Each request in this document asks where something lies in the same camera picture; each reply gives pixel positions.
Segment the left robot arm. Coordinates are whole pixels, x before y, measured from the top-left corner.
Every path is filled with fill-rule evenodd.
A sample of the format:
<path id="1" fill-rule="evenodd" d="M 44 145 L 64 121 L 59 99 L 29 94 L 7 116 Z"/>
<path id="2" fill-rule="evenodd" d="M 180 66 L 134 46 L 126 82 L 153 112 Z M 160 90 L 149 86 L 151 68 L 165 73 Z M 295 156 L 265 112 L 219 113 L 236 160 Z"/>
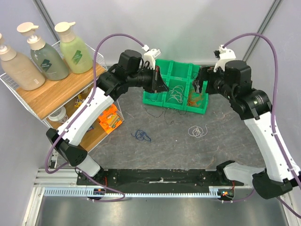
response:
<path id="1" fill-rule="evenodd" d="M 96 87 L 68 121 L 58 129 L 50 128 L 46 132 L 55 150 L 68 164 L 85 172 L 91 184 L 99 185 L 103 181 L 103 169 L 80 146 L 82 138 L 101 113 L 129 87 L 142 87 L 149 93 L 168 91 L 160 67 L 156 65 L 160 53 L 159 49 L 148 50 L 143 55 L 129 49 L 122 52 L 118 63 L 98 77 Z"/>

